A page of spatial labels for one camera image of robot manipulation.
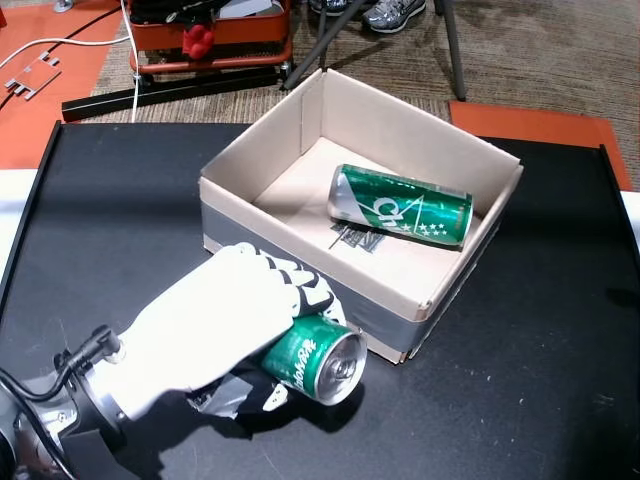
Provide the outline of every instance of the green can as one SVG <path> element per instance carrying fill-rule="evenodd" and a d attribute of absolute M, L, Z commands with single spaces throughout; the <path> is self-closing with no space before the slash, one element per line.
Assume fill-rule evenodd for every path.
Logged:
<path fill-rule="evenodd" d="M 473 217 L 470 194 L 410 178 L 340 165 L 329 215 L 418 240 L 461 246 Z"/>
<path fill-rule="evenodd" d="M 366 359 L 362 335 L 312 315 L 294 319 L 261 365 L 287 386 L 323 405 L 336 405 L 356 388 Z"/>

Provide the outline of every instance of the red cart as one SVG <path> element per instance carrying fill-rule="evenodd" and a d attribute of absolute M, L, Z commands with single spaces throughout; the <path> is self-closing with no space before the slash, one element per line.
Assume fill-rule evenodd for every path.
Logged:
<path fill-rule="evenodd" d="M 158 63 L 140 64 L 141 74 L 193 72 L 258 66 L 280 67 L 284 78 L 291 71 L 293 44 L 290 35 L 291 1 L 282 0 L 283 12 L 277 15 L 261 15 L 242 18 L 223 18 L 211 26 L 214 45 L 202 60 L 158 56 Z M 145 24 L 131 25 L 138 51 L 154 53 L 180 51 L 184 25 Z M 133 52 L 131 67 L 135 69 Z"/>

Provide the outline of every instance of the orange mat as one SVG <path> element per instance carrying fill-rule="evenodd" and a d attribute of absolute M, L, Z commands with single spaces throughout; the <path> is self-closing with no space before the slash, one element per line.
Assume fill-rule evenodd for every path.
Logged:
<path fill-rule="evenodd" d="M 453 124 L 479 137 L 512 138 L 580 147 L 604 144 L 621 190 L 633 190 L 608 120 L 525 108 L 450 102 Z"/>
<path fill-rule="evenodd" d="M 62 14 L 51 3 L 35 7 L 3 8 L 7 26 L 0 29 L 0 61 L 22 45 L 45 37 L 65 37 L 82 25 L 118 6 L 116 0 L 84 0 Z M 74 40 L 105 41 L 115 38 L 122 14 L 100 20 Z M 4 84 L 35 60 L 52 44 L 35 45 L 0 69 L 0 102 L 6 96 Z M 61 102 L 86 97 L 96 85 L 109 51 L 105 47 L 62 45 L 52 54 L 62 70 L 53 82 L 31 100 L 13 97 L 0 110 L 0 168 L 36 168 L 53 125 L 62 119 Z"/>

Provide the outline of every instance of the white cable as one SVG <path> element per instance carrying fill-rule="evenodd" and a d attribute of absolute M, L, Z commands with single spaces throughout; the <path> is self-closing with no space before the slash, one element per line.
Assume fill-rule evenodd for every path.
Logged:
<path fill-rule="evenodd" d="M 131 47 L 133 48 L 133 58 L 136 61 L 136 75 L 134 78 L 135 88 L 133 90 L 133 109 L 131 110 L 131 123 L 136 123 L 136 110 L 138 109 L 138 85 L 140 84 L 140 64 L 138 63 L 138 49 L 136 48 L 136 41 L 133 39 L 133 32 L 131 31 L 131 24 L 129 23 L 129 15 L 127 9 L 124 6 L 124 0 L 120 0 L 120 6 L 122 7 L 122 16 L 124 17 L 124 26 L 127 28 L 129 39 L 131 40 Z"/>
<path fill-rule="evenodd" d="M 23 50 L 26 50 L 27 48 L 38 45 L 40 43 L 69 43 L 71 45 L 80 45 L 83 47 L 102 47 L 105 45 L 115 45 L 116 43 L 126 42 L 127 40 L 129 40 L 129 37 L 116 38 L 115 40 L 109 40 L 107 42 L 83 42 L 80 40 L 71 40 L 70 38 L 41 38 L 39 40 L 34 40 L 33 42 L 27 43 L 26 45 L 23 45 L 18 50 L 13 52 L 2 62 L 0 62 L 0 68 L 4 67 L 7 63 L 13 60 L 13 58 Z"/>

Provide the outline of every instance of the can lid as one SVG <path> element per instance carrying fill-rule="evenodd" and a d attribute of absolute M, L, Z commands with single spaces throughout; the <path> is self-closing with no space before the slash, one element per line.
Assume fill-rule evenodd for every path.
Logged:
<path fill-rule="evenodd" d="M 327 355 L 315 380 L 317 400 L 336 405 L 356 387 L 367 357 L 364 338 L 353 332 L 338 340 Z"/>

